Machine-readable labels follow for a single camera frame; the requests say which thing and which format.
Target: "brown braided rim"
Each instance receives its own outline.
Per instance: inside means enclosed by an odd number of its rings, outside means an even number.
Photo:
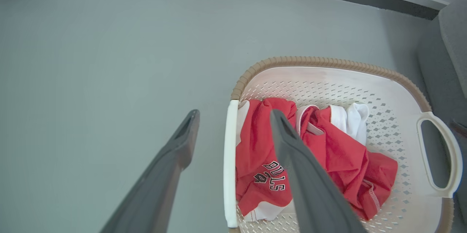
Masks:
[[[267,58],[266,60],[262,60],[261,62],[257,62],[255,65],[250,67],[237,81],[237,85],[235,85],[235,88],[233,89],[230,100],[240,100],[245,87],[248,85],[250,80],[252,80],[253,77],[255,77],[260,72],[273,67],[285,66],[329,67],[352,70],[384,77],[399,83],[405,89],[407,89],[407,91],[409,91],[412,97],[414,97],[417,101],[422,112],[428,112],[432,110],[430,104],[422,92],[420,92],[419,88],[414,85],[411,80],[398,72],[375,65],[369,65],[367,63],[323,57],[272,57]],[[439,218],[438,227],[435,233],[449,233],[452,228],[453,219],[454,201],[452,198],[443,198],[441,205],[441,217]],[[232,230],[231,232],[234,232],[237,229],[239,230],[239,228],[236,228],[229,229],[229,231]]]

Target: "laundry basket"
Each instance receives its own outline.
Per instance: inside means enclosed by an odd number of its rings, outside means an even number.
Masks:
[[[454,217],[452,194],[462,175],[459,145],[448,127],[431,112],[420,90],[403,75],[381,67],[320,57],[274,57],[250,67],[233,89],[227,110],[224,148],[225,219],[231,232],[299,232],[295,210],[285,209],[275,220],[246,222],[235,199],[235,133],[242,100],[281,97],[297,107],[347,107],[365,103],[367,148],[398,162],[395,184],[377,215],[362,221],[371,233],[448,233]],[[444,137],[451,159],[445,188],[433,182],[421,133],[431,121]]]

